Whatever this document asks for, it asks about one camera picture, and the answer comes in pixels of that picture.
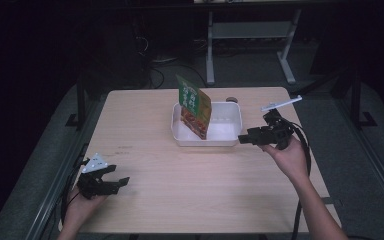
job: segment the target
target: hand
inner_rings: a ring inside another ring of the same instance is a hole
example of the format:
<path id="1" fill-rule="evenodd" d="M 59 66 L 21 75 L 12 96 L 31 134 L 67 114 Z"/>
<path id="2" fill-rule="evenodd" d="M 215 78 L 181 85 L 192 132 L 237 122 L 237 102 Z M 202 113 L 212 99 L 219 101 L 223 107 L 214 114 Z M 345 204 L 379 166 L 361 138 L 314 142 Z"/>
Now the hand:
<path id="1" fill-rule="evenodd" d="M 58 239 L 74 239 L 81 226 L 93 215 L 108 196 L 93 196 L 90 200 L 79 193 L 77 186 L 70 192 L 64 226 Z"/>
<path id="2" fill-rule="evenodd" d="M 274 159 L 280 170 L 293 184 L 308 179 L 304 150 L 301 142 L 294 136 L 290 137 L 288 147 L 283 150 L 279 150 L 270 145 L 259 147 Z"/>

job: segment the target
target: black cable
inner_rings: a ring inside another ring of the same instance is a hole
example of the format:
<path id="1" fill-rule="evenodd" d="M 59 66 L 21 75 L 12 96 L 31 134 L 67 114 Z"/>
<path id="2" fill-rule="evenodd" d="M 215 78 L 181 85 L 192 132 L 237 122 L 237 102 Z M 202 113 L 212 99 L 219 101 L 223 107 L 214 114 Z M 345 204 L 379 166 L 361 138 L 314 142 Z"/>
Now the black cable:
<path id="1" fill-rule="evenodd" d="M 163 68 L 163 67 L 184 67 L 184 68 L 188 68 L 188 69 L 194 71 L 194 72 L 198 75 L 198 77 L 199 77 L 199 78 L 201 79 L 201 81 L 202 81 L 202 84 L 204 84 L 204 87 L 205 87 L 205 88 L 208 87 L 208 86 L 207 86 L 207 83 L 206 83 L 206 81 L 205 81 L 205 79 L 201 76 L 201 74 L 200 74 L 195 68 L 193 68 L 193 67 L 191 67 L 191 66 L 184 65 L 184 64 L 175 64 L 175 65 L 158 66 L 158 68 Z"/>
<path id="2" fill-rule="evenodd" d="M 355 236 L 355 235 L 350 235 L 350 236 L 347 236 L 347 237 L 351 238 L 351 239 L 374 240 L 373 238 L 363 237 L 363 236 Z"/>
<path id="3" fill-rule="evenodd" d="M 307 174 L 308 174 L 308 176 L 310 176 L 310 172 L 311 172 L 310 146 L 309 146 L 306 138 L 304 137 L 303 133 L 300 130 L 300 129 L 302 129 L 302 127 L 296 123 L 292 123 L 292 122 L 286 120 L 283 117 L 274 117 L 274 118 L 279 119 L 280 121 L 289 125 L 289 127 L 292 128 L 293 131 L 297 134 L 297 136 L 301 142 L 301 146 L 304 150 L 305 160 L 306 160 L 306 164 L 307 164 Z M 301 212 L 302 212 L 301 201 L 298 201 L 297 209 L 295 211 L 294 228 L 292 230 L 291 240 L 295 240 L 298 237 L 298 229 L 299 229 L 299 222 L 300 222 L 300 218 L 301 218 Z"/>
<path id="4" fill-rule="evenodd" d="M 72 199 L 71 199 L 70 202 L 67 204 L 68 193 L 70 192 L 70 186 L 71 186 L 71 183 L 73 182 L 73 177 L 75 176 L 75 173 L 79 170 L 79 168 L 82 165 L 86 165 L 88 162 L 89 162 L 89 158 L 86 159 L 85 161 L 80 162 L 79 164 L 77 164 L 77 166 L 75 166 L 73 168 L 73 170 L 71 170 L 70 174 L 67 176 L 67 180 L 65 182 L 64 189 L 63 189 L 61 196 L 60 196 L 60 199 L 61 199 L 61 223 L 62 224 L 64 224 L 64 219 L 65 219 L 65 214 L 67 212 L 68 204 L 72 201 Z"/>
<path id="5" fill-rule="evenodd" d="M 164 77 L 164 73 L 162 73 L 160 70 L 157 70 L 157 69 L 155 69 L 155 68 L 150 68 L 150 70 L 153 70 L 153 71 L 155 71 L 155 72 L 157 72 L 157 73 L 159 73 L 159 74 L 161 75 L 161 82 L 160 82 L 160 84 L 158 84 L 157 86 L 154 85 L 154 82 L 152 81 L 152 77 L 150 78 L 150 87 L 152 87 L 152 88 L 154 88 L 154 89 L 158 89 L 158 88 L 160 88 L 160 87 L 163 85 L 163 83 L 164 83 L 164 79 L 165 79 L 165 77 Z"/>

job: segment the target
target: desk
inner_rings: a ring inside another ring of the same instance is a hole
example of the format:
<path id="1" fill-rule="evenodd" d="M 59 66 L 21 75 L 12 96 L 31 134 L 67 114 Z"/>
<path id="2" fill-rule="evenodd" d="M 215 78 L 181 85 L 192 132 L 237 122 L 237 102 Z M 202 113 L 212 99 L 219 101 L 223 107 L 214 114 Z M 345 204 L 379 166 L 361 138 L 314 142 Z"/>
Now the desk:
<path id="1" fill-rule="evenodd" d="M 213 102 L 236 97 L 243 133 L 265 125 L 260 107 L 289 98 L 283 88 L 203 89 Z M 82 228 L 102 233 L 291 232 L 298 197 L 268 154 L 256 146 L 179 147 L 170 126 L 178 90 L 129 90 L 109 94 L 86 156 L 99 152 L 115 172 L 130 177 Z M 292 105 L 279 109 L 299 123 Z M 328 191 L 313 161 L 311 179 Z M 330 212 L 339 222 L 333 205 Z M 307 227 L 302 217 L 300 231 Z"/>

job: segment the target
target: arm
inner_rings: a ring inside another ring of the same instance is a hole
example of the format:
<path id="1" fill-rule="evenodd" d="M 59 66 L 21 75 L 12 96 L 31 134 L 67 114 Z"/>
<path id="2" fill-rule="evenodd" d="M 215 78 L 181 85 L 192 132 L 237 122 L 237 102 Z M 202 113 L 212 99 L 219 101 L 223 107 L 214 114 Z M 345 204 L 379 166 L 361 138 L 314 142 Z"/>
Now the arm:
<path id="1" fill-rule="evenodd" d="M 322 199 L 310 181 L 301 142 L 291 137 L 289 146 L 278 150 L 270 145 L 260 146 L 276 162 L 280 170 L 292 182 L 301 201 L 305 220 L 314 239 L 348 239 L 330 215 Z"/>
<path id="2" fill-rule="evenodd" d="M 79 189 L 76 186 L 69 196 L 69 203 L 67 213 L 64 219 L 64 226 L 61 230 L 58 240 L 71 240 L 75 239 L 81 226 L 88 220 L 95 210 L 107 199 L 108 196 L 93 196 L 91 200 L 78 194 Z"/>

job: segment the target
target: white plastic bin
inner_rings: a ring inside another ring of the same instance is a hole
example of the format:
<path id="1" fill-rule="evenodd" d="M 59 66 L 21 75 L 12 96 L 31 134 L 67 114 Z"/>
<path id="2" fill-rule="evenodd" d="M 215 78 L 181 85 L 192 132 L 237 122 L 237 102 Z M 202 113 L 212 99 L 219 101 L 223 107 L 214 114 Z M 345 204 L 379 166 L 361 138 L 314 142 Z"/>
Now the white plastic bin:
<path id="1" fill-rule="evenodd" d="M 211 102 L 212 112 L 207 131 L 207 140 L 202 140 L 181 120 L 181 106 L 173 107 L 171 131 L 179 146 L 234 146 L 242 131 L 239 105 L 234 102 Z"/>

